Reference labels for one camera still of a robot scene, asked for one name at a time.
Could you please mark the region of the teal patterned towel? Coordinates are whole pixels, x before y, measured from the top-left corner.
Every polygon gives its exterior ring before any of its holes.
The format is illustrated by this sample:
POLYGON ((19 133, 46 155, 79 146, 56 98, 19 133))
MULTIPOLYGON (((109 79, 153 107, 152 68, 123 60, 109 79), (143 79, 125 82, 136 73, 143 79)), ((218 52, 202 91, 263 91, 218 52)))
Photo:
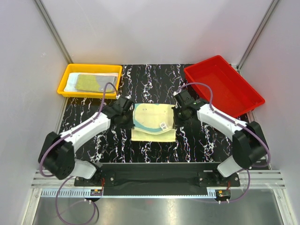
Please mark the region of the teal patterned towel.
POLYGON ((137 142, 175 142, 174 105, 135 104, 133 111, 134 128, 131 140, 137 142))

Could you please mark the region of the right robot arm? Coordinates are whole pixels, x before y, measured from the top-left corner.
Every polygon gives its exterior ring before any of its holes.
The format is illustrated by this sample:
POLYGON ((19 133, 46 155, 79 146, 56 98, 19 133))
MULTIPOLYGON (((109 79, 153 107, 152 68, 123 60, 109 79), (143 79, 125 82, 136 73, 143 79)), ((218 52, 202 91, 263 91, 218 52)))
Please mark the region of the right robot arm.
POLYGON ((231 175, 254 166, 268 154, 264 134, 257 122, 246 123, 235 119, 205 100, 195 100, 187 90, 175 92, 173 95, 176 100, 173 108, 176 126, 182 127, 186 121, 198 119, 224 134, 232 142, 232 155, 221 162, 213 173, 215 184, 225 185, 231 175))

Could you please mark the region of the light blue towel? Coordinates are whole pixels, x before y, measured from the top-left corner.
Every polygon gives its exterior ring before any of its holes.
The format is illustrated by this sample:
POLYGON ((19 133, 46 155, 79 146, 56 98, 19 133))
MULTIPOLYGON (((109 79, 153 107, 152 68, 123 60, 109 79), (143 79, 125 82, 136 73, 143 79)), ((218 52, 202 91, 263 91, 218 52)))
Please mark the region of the light blue towel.
MULTIPOLYGON (((108 75, 115 75, 115 76, 117 76, 118 77, 118 73, 83 73, 83 72, 78 72, 79 74, 92 74, 92 75, 104 75, 104 74, 108 74, 108 75)), ((77 91, 76 89, 75 89, 75 87, 74 88, 70 88, 70 87, 68 87, 68 85, 66 84, 66 86, 65 86, 65 88, 64 88, 64 91, 66 91, 66 92, 80 92, 80 91, 77 91)))

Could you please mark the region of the yellow-green towel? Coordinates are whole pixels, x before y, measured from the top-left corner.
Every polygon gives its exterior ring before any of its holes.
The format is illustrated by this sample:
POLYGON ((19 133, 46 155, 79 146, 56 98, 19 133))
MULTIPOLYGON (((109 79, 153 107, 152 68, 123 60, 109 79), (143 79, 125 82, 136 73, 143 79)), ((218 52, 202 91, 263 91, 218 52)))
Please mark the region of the yellow-green towel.
POLYGON ((117 76, 115 75, 92 75, 79 74, 75 89, 82 92, 98 92, 101 93, 105 89, 107 83, 116 84, 117 76))

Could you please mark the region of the pink towel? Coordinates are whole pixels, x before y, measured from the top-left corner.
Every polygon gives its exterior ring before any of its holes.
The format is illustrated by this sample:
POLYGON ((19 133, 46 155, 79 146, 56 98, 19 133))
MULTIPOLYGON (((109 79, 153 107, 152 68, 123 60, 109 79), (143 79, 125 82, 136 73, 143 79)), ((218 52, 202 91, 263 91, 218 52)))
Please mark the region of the pink towel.
POLYGON ((77 83, 79 73, 70 73, 67 80, 67 85, 70 88, 74 88, 77 83))

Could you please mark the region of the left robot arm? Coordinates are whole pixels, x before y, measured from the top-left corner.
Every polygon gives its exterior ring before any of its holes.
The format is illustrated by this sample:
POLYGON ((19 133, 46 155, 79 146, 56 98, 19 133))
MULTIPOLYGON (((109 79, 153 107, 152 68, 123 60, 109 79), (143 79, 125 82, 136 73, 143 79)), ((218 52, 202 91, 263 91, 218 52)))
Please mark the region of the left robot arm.
POLYGON ((133 128, 133 109, 134 102, 120 96, 109 105, 101 105, 98 112, 76 127, 60 134, 50 132, 38 158, 42 176, 54 176, 59 180, 69 176, 80 177, 92 186, 97 185, 101 181, 101 166, 76 159, 75 154, 87 141, 112 125, 122 129, 133 128))

